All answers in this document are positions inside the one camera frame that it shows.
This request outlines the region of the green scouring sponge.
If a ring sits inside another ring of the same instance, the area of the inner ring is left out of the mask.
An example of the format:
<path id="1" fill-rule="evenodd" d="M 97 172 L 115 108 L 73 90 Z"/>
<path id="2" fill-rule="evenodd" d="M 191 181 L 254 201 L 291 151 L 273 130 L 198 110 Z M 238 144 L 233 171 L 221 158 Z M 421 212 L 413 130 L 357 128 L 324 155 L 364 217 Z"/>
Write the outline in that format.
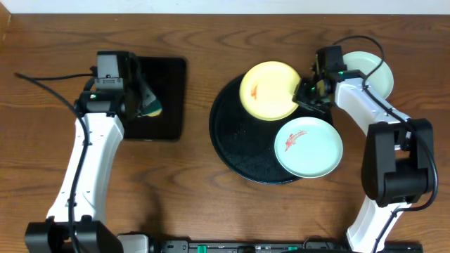
<path id="1" fill-rule="evenodd" d="M 155 95 L 149 95 L 142 100 L 139 109 L 141 117 L 156 117 L 162 112 L 162 104 Z"/>

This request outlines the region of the yellow plate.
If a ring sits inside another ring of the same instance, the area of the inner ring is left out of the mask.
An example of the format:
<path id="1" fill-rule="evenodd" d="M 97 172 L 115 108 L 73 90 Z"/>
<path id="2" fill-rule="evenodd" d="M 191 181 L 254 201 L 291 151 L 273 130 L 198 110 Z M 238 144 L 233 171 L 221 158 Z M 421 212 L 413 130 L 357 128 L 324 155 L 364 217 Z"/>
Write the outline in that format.
<path id="1" fill-rule="evenodd" d="M 292 114 L 298 104 L 293 96 L 301 78 L 286 63 L 267 61 L 245 73 L 239 88 L 245 110 L 264 121 L 276 121 Z"/>

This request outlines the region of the light green plate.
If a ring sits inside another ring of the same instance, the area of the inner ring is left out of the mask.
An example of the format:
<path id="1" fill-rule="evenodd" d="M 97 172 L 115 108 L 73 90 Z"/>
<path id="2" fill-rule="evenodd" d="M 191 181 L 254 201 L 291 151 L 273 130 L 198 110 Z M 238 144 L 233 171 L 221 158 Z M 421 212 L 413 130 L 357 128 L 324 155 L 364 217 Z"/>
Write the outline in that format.
<path id="1" fill-rule="evenodd" d="M 361 70 L 368 75 L 379 65 L 381 59 L 372 53 L 354 51 L 343 55 L 343 61 L 348 70 Z M 368 78 L 368 82 L 380 96 L 388 98 L 394 88 L 394 77 L 386 62 Z"/>

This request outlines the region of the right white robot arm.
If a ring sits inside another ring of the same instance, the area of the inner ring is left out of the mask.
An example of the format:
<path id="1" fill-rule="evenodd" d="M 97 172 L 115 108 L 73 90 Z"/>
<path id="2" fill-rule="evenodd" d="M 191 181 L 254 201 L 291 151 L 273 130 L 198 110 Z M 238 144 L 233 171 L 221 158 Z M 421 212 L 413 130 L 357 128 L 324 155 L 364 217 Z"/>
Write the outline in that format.
<path id="1" fill-rule="evenodd" d="M 354 252 L 384 250 L 397 219 L 428 208 L 436 198 L 431 123 L 396 110 L 359 70 L 319 71 L 297 85 L 293 100 L 316 111 L 334 103 L 365 133 L 361 182 L 366 197 L 346 238 Z"/>

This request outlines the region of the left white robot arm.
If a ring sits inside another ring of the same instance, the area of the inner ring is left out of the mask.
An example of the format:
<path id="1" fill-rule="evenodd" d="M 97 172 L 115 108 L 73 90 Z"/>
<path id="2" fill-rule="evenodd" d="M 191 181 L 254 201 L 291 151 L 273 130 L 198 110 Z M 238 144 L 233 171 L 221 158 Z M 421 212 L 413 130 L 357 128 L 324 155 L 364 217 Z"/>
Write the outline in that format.
<path id="1" fill-rule="evenodd" d="M 72 154 L 45 221 L 27 226 L 29 252 L 155 251 L 144 233 L 113 234 L 105 225 L 105 201 L 124 123 L 157 106 L 157 98 L 142 79 L 91 79 L 68 106 L 77 118 Z"/>

